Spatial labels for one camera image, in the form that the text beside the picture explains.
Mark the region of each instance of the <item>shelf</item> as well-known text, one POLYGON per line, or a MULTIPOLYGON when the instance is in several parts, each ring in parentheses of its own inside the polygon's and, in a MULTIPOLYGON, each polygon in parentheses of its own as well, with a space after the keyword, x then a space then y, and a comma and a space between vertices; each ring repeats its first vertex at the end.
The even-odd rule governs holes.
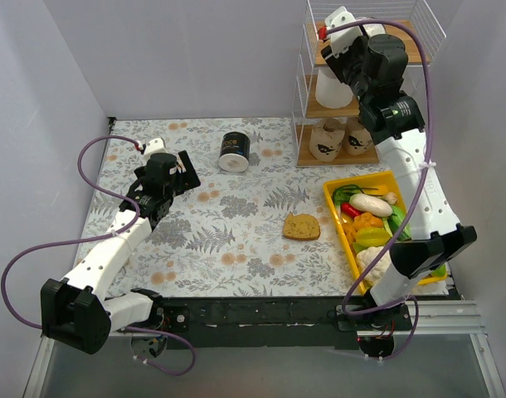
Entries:
POLYGON ((316 100, 316 80, 317 75, 312 76, 310 83, 310 96, 309 107, 306 109, 307 119, 321 119, 321 118, 350 118, 358 116, 360 110, 358 109, 358 101, 353 97, 351 103, 343 108, 325 108, 316 100))
MULTIPOLYGON (((415 34, 417 34, 415 28, 413 27, 413 25, 411 24, 410 21, 397 21, 397 22, 401 23, 405 27, 414 31, 415 34)), ((325 26, 325 23, 323 21, 316 22, 316 30, 319 29, 320 27, 324 27, 324 26, 325 26)), ((406 46, 406 53, 408 55, 408 64, 420 64, 421 57, 419 56, 419 51, 417 50, 416 43, 413 41, 413 39, 411 39, 411 37, 409 37, 407 33, 405 33, 404 31, 402 31, 396 27, 386 26, 385 28, 386 28, 387 34, 392 35, 392 36, 397 36, 402 41, 404 41, 404 45, 406 46)), ((316 51, 316 62, 315 62, 316 66, 327 65, 325 63, 325 60, 321 56, 321 50, 323 50, 326 46, 328 46, 328 44, 329 44, 329 41, 326 41, 325 43, 320 41, 318 43, 318 50, 316 51)), ((427 62, 431 61, 431 58, 429 57, 428 54, 426 54, 426 61, 427 62)))
MULTIPOLYGON (((374 147, 358 156, 351 156, 342 148, 338 156, 332 162, 320 162, 309 150, 312 128, 312 124, 306 124, 303 128, 303 138, 299 148, 299 157, 297 159, 298 166, 338 166, 344 164, 379 163, 377 151, 374 147)), ((295 130, 300 131, 301 126, 295 126, 295 130)))

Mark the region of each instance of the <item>floral tablecloth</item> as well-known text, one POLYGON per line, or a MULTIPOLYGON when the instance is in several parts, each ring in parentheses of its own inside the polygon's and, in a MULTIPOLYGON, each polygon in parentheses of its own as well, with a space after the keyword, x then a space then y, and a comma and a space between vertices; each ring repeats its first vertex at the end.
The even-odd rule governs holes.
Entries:
MULTIPOLYGON (((383 164, 294 166, 289 119, 186 119, 117 121, 113 134, 164 137, 168 150, 186 149, 202 185, 174 199, 169 215, 139 245, 109 293, 135 287, 163 296, 338 295, 353 282, 322 186, 333 179, 380 172, 383 164), (250 166, 241 174, 217 165, 224 133, 251 139, 250 166), (321 225, 315 241, 282 238, 289 212, 309 213, 321 225)), ((111 141, 99 184, 126 193, 144 162, 130 144, 111 141)), ((119 201, 96 192, 84 236, 103 233, 119 201)), ((81 260, 93 244, 80 247, 81 260)), ((419 294, 446 294, 444 283, 419 294)))

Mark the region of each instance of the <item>yellow tray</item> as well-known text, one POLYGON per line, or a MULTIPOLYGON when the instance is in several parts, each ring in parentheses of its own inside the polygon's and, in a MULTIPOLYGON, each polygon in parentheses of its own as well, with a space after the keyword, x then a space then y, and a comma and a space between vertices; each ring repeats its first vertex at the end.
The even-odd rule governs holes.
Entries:
MULTIPOLYGON (((328 204, 328 208, 333 216, 334 222, 336 223, 336 229, 338 230, 339 241, 342 243, 343 249, 345 250, 345 254, 347 255, 347 261, 349 263, 349 267, 351 268, 351 272, 353 273, 353 277, 355 280, 360 276, 360 269, 358 268, 355 260, 355 255, 353 252, 353 248, 347 241, 347 237, 345 236, 345 232, 343 232, 342 224, 344 222, 352 223, 353 219, 343 213, 342 219, 338 216, 338 211, 333 203, 333 192, 336 188, 341 187, 342 185, 348 184, 356 184, 360 187, 373 187, 378 188, 377 191, 372 191, 373 194, 386 194, 388 192, 394 192, 398 198, 399 202, 397 206, 399 206, 403 211, 406 211, 406 207, 404 202, 402 201, 401 193, 399 192, 399 188, 397 186, 397 182, 393 176, 392 172, 377 172, 375 174, 368 174, 367 176, 360 177, 350 177, 344 178, 343 180, 335 180, 328 181, 323 185, 323 191, 325 193, 325 199, 328 204)), ((445 280, 446 275, 442 277, 435 276, 427 276, 422 279, 419 284, 433 284, 434 282, 439 282, 440 280, 445 280)), ((358 286, 360 293, 365 294, 367 290, 371 287, 367 282, 361 282, 358 286)))

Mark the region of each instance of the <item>red chili pepper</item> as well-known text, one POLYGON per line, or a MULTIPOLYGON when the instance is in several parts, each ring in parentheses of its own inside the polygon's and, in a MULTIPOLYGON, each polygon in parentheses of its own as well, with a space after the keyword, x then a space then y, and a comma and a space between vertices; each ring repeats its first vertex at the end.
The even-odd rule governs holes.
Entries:
POLYGON ((345 213, 349 217, 352 217, 352 218, 354 218, 356 216, 360 216, 362 214, 361 211, 355 209, 354 207, 352 207, 348 203, 342 203, 342 213, 345 213))

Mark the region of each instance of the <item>bread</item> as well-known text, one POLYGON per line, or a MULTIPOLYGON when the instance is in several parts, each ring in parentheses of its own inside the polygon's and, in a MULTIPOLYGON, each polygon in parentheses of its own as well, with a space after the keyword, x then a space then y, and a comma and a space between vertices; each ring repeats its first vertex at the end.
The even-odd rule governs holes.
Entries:
POLYGON ((285 220, 283 237, 294 240, 316 240, 321 235, 318 220, 310 214, 290 213, 285 220))

